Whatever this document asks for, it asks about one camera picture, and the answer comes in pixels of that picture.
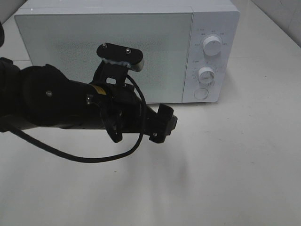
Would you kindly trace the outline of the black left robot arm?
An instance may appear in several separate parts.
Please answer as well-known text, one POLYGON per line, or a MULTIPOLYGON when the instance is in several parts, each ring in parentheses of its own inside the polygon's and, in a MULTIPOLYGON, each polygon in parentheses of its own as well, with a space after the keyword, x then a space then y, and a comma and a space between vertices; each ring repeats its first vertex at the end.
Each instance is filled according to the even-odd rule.
POLYGON ((72 81, 52 65, 20 69, 1 58, 1 118, 20 130, 104 129, 116 143, 124 133, 163 143, 176 127, 173 109, 160 104, 152 110, 136 95, 137 86, 126 83, 128 71, 141 71, 142 52, 104 43, 97 55, 101 63, 90 83, 72 81))

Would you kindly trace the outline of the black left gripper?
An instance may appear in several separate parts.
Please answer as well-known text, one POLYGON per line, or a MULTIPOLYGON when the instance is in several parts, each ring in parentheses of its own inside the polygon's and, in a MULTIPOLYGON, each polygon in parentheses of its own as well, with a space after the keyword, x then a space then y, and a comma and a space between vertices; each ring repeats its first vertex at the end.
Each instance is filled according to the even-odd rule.
POLYGON ((159 104, 158 112, 149 108, 134 92, 134 86, 107 85, 103 104, 103 123, 110 138, 118 143, 124 133, 148 135, 154 143, 164 143, 175 129, 177 117, 168 105, 159 104))

